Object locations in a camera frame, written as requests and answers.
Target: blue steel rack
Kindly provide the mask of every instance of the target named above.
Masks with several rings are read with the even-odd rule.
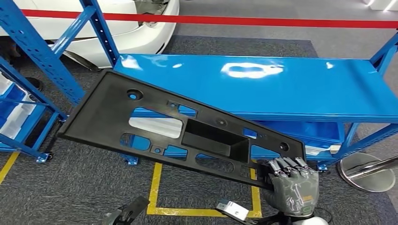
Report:
[[[37,31],[33,28],[28,19],[23,15],[22,11],[12,0],[0,1],[0,25],[9,34],[9,36],[17,43],[17,45],[32,59],[32,61],[45,73],[45,75],[59,88],[59,90],[70,100],[72,105],[77,105],[84,95],[83,89],[75,81],[72,74],[66,69],[64,64],[59,60],[62,53],[76,37],[83,26],[90,21],[101,42],[105,53],[114,66],[119,57],[116,45],[113,42],[110,31],[107,27],[101,9],[96,0],[80,0],[83,6],[83,12],[74,20],[61,37],[49,48],[47,43],[41,38]],[[27,82],[16,70],[14,70],[6,61],[0,60],[1,70],[17,81],[23,84],[25,90],[29,91],[41,103],[36,103],[33,114],[29,117],[23,127],[23,132],[16,137],[15,140],[0,135],[0,142],[4,146],[0,146],[0,150],[13,151],[21,150],[29,155],[35,156],[39,162],[47,159],[48,154],[39,153],[37,149],[40,147],[48,131],[53,123],[59,118],[66,119],[66,115],[62,113],[56,106],[46,99],[40,92]],[[52,116],[45,126],[43,132],[36,140],[34,146],[29,148],[23,145],[27,135],[37,124],[46,108],[52,111]],[[127,157],[129,163],[137,163],[135,157]]]
[[[38,91],[27,79],[19,74],[11,65],[8,64],[2,57],[0,57],[0,71],[10,80],[17,83],[24,90],[28,91],[38,102],[15,101],[13,99],[2,98],[0,101],[8,101],[23,104],[34,104],[36,107],[23,123],[21,130],[15,139],[11,139],[3,134],[0,134],[0,151],[21,151],[27,155],[36,158],[39,163],[45,162],[48,159],[49,153],[39,152],[38,149],[46,138],[51,127],[57,121],[65,121],[67,116],[60,109],[58,109],[50,100],[48,100],[40,91]],[[46,121],[46,125],[41,130],[40,135],[35,140],[32,147],[24,144],[26,138],[32,132],[37,123],[43,118],[46,111],[51,113],[50,119]]]

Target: robotic hand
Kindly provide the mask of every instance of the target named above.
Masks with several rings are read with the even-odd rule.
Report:
[[[268,174],[265,182],[273,190],[263,189],[265,201],[280,213],[286,224],[327,225],[320,218],[314,217],[314,209],[319,197],[318,172],[308,167],[302,158],[275,158],[262,162]]]
[[[279,213],[251,220],[248,210],[242,206],[223,200],[216,210],[244,225],[327,225],[314,216],[315,205],[319,197],[318,172],[308,167],[302,158],[275,158],[270,161],[258,161],[264,165],[258,177],[264,179],[268,189],[262,189],[265,201]]]

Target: blue shelf board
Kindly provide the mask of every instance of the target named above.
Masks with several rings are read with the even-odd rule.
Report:
[[[249,120],[398,123],[369,60],[122,54],[114,70]]]
[[[15,140],[23,143],[25,142],[26,138],[32,132],[34,127],[40,121],[41,117],[43,116],[44,112],[46,111],[46,107],[43,105],[36,105],[33,112],[28,116],[26,121],[22,124],[21,130],[15,137]],[[3,143],[0,143],[0,151],[5,151],[5,149],[9,149],[9,146]]]
[[[178,150],[178,149],[173,149],[173,150],[166,150],[165,151],[165,156],[167,157],[185,157],[186,152],[184,150]],[[252,148],[252,158],[253,159],[259,159],[259,158],[276,158],[280,157],[279,154],[270,151],[270,150],[260,150],[260,149],[254,149]],[[309,161],[323,161],[323,160],[333,160],[333,156],[330,153],[330,151],[322,151],[318,155],[308,155],[306,156],[307,160]]]

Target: yellow floor marking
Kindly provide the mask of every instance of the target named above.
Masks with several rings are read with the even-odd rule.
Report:
[[[0,171],[0,184],[3,182],[4,178],[7,176],[8,171],[10,171],[12,165],[14,164],[14,162],[18,156],[19,156],[19,152],[15,151],[8,158],[6,164],[3,166],[3,168]]]
[[[150,215],[169,215],[169,216],[191,216],[191,217],[225,217],[216,210],[211,209],[173,209],[173,208],[157,208],[156,202],[158,200],[159,185],[161,181],[162,164],[155,163],[153,170],[151,191],[149,193],[149,205],[146,210]],[[250,170],[252,179],[256,179],[254,169]],[[249,211],[248,217],[262,218],[261,202],[260,202],[260,189],[252,186],[252,202],[253,210]]]

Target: white storage bin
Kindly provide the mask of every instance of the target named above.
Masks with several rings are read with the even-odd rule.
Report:
[[[22,99],[22,101],[33,102],[28,95]],[[7,117],[7,121],[0,128],[0,133],[5,136],[15,139],[21,130],[21,126],[26,121],[28,116],[32,113],[36,105],[33,104],[18,104],[11,114]]]
[[[13,82],[11,80],[4,77],[3,74],[1,74],[0,72],[0,95],[6,93],[6,91],[11,86],[12,83]]]
[[[323,148],[317,148],[314,146],[306,145],[306,154],[316,156],[323,151],[330,151],[332,154],[336,154],[340,150],[340,147],[341,145],[334,144],[327,149],[323,149]]]

